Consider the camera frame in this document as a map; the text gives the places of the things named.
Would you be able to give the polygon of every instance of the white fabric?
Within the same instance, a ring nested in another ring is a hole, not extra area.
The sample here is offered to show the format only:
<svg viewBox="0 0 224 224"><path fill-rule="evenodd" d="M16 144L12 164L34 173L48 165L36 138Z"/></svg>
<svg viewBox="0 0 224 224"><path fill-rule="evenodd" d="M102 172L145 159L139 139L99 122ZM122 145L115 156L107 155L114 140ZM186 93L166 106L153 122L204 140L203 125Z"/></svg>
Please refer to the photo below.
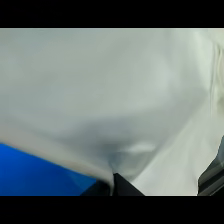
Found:
<svg viewBox="0 0 224 224"><path fill-rule="evenodd" d="M208 36L1 29L0 140L111 186L118 172L145 195L197 195L224 133Z"/></svg>

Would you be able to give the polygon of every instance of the white surface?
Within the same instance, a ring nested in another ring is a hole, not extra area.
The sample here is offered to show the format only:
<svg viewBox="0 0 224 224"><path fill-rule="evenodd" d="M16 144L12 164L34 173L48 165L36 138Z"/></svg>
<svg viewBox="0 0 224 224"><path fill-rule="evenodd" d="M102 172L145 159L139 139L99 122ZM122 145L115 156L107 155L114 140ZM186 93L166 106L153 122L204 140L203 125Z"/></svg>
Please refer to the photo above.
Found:
<svg viewBox="0 0 224 224"><path fill-rule="evenodd" d="M146 195L197 194L224 133L203 31L1 29L0 48L2 142Z"/></svg>

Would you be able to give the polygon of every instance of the white sheet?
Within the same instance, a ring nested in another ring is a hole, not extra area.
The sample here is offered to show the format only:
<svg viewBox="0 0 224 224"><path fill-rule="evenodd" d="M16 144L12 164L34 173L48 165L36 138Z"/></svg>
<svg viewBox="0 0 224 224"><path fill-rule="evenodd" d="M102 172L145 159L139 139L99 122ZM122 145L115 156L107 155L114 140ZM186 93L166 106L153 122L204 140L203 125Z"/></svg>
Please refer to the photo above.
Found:
<svg viewBox="0 0 224 224"><path fill-rule="evenodd" d="M111 186L119 172L145 195L197 194L224 133L204 31L1 29L0 49L2 142Z"/></svg>

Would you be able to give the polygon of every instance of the blue object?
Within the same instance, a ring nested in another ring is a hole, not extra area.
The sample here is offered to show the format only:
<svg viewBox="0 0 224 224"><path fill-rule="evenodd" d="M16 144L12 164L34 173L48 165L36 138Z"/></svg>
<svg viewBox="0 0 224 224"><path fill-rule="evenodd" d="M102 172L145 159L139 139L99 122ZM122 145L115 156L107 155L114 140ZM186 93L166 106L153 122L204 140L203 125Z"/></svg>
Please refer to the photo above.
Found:
<svg viewBox="0 0 224 224"><path fill-rule="evenodd" d="M0 196L78 196L95 182L0 144Z"/></svg>

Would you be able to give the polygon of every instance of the blue surface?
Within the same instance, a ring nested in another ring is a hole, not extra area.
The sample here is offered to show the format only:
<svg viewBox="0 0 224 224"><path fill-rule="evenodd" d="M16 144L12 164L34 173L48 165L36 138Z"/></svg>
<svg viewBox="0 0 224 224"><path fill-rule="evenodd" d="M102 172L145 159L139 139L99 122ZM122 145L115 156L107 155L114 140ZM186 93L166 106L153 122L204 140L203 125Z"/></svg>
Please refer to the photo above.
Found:
<svg viewBox="0 0 224 224"><path fill-rule="evenodd" d="M95 181L0 144L0 195L78 196Z"/></svg>

